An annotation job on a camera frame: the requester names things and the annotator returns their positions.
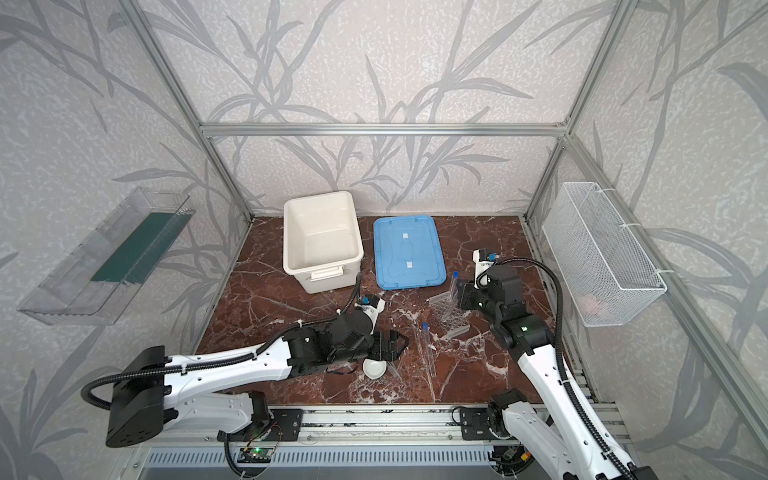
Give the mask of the white plastic storage bin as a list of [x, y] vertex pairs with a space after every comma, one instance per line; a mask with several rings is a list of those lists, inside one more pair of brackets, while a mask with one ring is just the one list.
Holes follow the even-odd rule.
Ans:
[[283, 269], [307, 293], [354, 285], [363, 256], [350, 192], [294, 198], [285, 203]]

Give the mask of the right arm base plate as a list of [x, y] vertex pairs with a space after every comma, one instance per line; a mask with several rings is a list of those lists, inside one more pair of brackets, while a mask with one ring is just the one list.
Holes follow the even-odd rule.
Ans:
[[499, 433], [491, 425], [486, 408], [455, 406], [451, 409], [451, 419], [459, 426], [461, 437], [465, 441], [508, 440], [511, 435]]

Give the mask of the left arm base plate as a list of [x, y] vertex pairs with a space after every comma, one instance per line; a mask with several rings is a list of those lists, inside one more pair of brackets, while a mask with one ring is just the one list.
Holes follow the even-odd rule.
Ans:
[[295, 442], [302, 419], [302, 409], [270, 409], [268, 413], [257, 413], [249, 425], [235, 433], [219, 431], [217, 440], [223, 442], [228, 437], [230, 442]]

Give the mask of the clear test tube rack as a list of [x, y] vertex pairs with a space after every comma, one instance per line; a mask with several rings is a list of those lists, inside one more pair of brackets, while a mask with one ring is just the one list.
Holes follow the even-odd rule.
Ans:
[[445, 330], [443, 339], [456, 338], [470, 330], [468, 310], [459, 308], [458, 298], [455, 293], [444, 292], [428, 299], [428, 305], [433, 315]]

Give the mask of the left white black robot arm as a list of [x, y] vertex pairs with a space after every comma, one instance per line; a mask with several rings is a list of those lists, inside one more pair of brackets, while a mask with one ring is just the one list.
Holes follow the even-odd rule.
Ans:
[[396, 362], [410, 340], [396, 330], [378, 330], [380, 312], [356, 306], [333, 319], [299, 321], [262, 344], [213, 354], [168, 356], [164, 347], [150, 347], [122, 372], [88, 382], [80, 396], [108, 412], [110, 448], [171, 429], [238, 435], [268, 423], [269, 414], [257, 395], [234, 394], [235, 388], [327, 374], [344, 363]]

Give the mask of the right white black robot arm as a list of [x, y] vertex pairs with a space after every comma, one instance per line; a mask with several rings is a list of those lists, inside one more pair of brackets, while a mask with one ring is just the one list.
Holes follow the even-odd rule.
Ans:
[[[541, 269], [556, 295], [555, 324], [527, 310], [515, 267]], [[653, 479], [638, 466], [604, 426], [579, 388], [563, 354], [563, 289], [545, 264], [527, 258], [475, 263], [475, 278], [462, 283], [458, 305], [482, 313], [497, 341], [506, 348], [535, 387], [554, 423], [548, 425], [518, 390], [496, 395], [488, 406], [489, 426], [497, 436], [520, 442], [553, 479]]]

